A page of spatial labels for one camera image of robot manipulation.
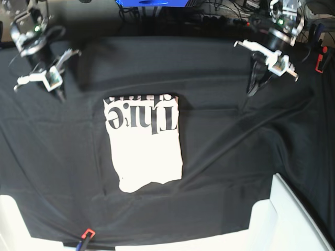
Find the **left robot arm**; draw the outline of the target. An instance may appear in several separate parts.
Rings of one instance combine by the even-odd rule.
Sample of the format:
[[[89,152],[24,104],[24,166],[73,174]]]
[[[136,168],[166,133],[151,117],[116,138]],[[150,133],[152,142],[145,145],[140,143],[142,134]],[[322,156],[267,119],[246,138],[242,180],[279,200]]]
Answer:
[[[262,43],[244,39],[233,46],[261,54],[269,72],[279,77],[288,73],[297,81],[299,76],[284,49],[288,45],[293,47],[303,30],[305,20],[298,13],[300,6],[300,1],[270,1],[267,12],[252,14],[248,20],[250,28],[265,34],[267,39]]]

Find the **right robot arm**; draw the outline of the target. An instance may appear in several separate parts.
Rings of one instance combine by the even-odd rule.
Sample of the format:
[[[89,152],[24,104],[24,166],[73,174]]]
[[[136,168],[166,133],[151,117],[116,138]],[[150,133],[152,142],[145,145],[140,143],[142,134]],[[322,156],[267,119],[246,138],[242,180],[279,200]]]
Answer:
[[[41,88],[65,98],[63,86],[64,64],[71,57],[81,56],[80,50],[69,48],[62,55],[55,55],[50,47],[53,40],[65,35],[63,26],[49,28],[50,12],[49,4],[43,13],[38,6],[38,1],[1,1],[3,8],[12,18],[10,24],[10,37],[18,50],[18,54],[10,61],[8,68],[11,74],[17,77],[14,91],[30,84],[36,83]],[[12,64],[16,58],[26,59],[31,70],[26,75],[18,75],[14,72]]]

